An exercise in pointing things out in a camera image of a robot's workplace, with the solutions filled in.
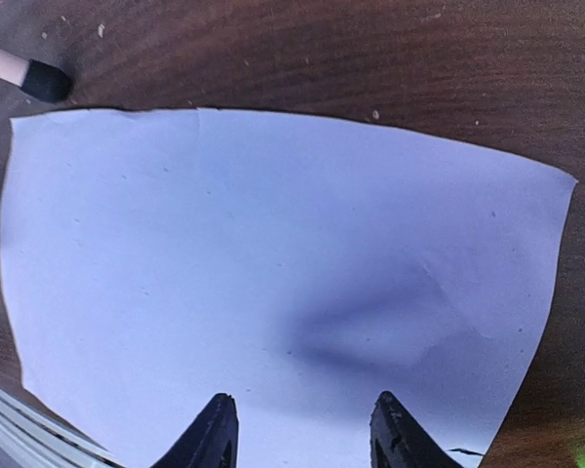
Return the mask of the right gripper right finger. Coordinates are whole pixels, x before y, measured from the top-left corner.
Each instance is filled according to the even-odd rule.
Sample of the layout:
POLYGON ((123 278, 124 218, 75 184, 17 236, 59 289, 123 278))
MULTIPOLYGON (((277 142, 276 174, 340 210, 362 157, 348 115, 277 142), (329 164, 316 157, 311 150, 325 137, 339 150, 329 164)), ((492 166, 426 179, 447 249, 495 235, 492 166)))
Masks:
POLYGON ((462 468, 390 392, 378 396, 370 418, 372 468, 462 468))

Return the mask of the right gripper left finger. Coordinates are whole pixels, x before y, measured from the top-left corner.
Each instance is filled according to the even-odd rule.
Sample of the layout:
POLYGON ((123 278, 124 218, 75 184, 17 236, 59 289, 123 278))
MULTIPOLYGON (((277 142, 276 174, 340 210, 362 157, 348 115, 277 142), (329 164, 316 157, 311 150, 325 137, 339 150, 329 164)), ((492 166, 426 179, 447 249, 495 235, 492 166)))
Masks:
POLYGON ((238 439, 235 400, 217 393, 152 468, 235 468, 238 439))

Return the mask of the lavender sheet music paper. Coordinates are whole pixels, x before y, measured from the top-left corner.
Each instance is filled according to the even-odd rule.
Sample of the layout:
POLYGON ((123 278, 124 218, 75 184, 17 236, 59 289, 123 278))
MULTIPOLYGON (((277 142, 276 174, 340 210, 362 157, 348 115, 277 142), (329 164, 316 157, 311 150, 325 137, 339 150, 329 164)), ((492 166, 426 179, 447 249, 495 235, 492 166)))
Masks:
POLYGON ((392 392, 481 463, 546 325, 575 179, 247 110, 15 118, 0 277, 23 387, 128 467, 216 393, 243 467, 365 467, 392 392))

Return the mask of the pink music stand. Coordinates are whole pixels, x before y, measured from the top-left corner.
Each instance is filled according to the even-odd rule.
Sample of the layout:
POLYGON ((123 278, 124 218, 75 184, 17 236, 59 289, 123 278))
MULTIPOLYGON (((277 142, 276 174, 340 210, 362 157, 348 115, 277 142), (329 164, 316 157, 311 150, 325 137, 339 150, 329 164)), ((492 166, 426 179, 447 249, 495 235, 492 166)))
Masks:
POLYGON ((65 101, 73 80, 60 68, 36 59, 24 59, 0 49, 0 80, 46 103, 65 101))

